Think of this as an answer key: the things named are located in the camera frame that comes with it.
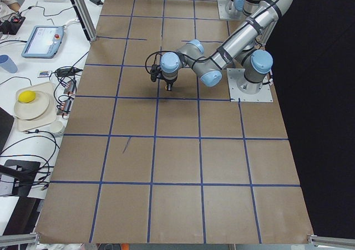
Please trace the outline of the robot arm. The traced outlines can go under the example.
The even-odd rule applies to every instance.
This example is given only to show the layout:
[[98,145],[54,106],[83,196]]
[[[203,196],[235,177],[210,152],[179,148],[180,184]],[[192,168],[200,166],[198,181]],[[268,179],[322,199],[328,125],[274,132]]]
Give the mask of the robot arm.
[[221,71],[237,61],[245,71],[239,78],[239,89],[245,94],[256,94],[264,85],[264,78],[273,65],[271,54],[256,49],[257,40],[265,44],[277,21],[287,12],[293,0],[227,0],[225,12],[242,20],[239,27],[209,57],[204,56],[204,47],[191,40],[171,52],[157,52],[160,62],[148,71],[151,81],[166,82],[171,90],[178,71],[189,66],[208,87],[215,86],[222,78]]

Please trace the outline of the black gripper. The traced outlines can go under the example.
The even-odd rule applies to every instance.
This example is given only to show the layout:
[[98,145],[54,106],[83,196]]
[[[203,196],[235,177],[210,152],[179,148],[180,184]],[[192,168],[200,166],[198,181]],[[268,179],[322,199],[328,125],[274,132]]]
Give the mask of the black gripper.
[[175,82],[175,78],[173,78],[173,79],[167,79],[166,77],[164,77],[164,81],[166,82],[165,90],[167,90],[168,87],[169,87],[169,91],[172,91],[172,86],[173,86],[173,84],[174,84],[174,82]]

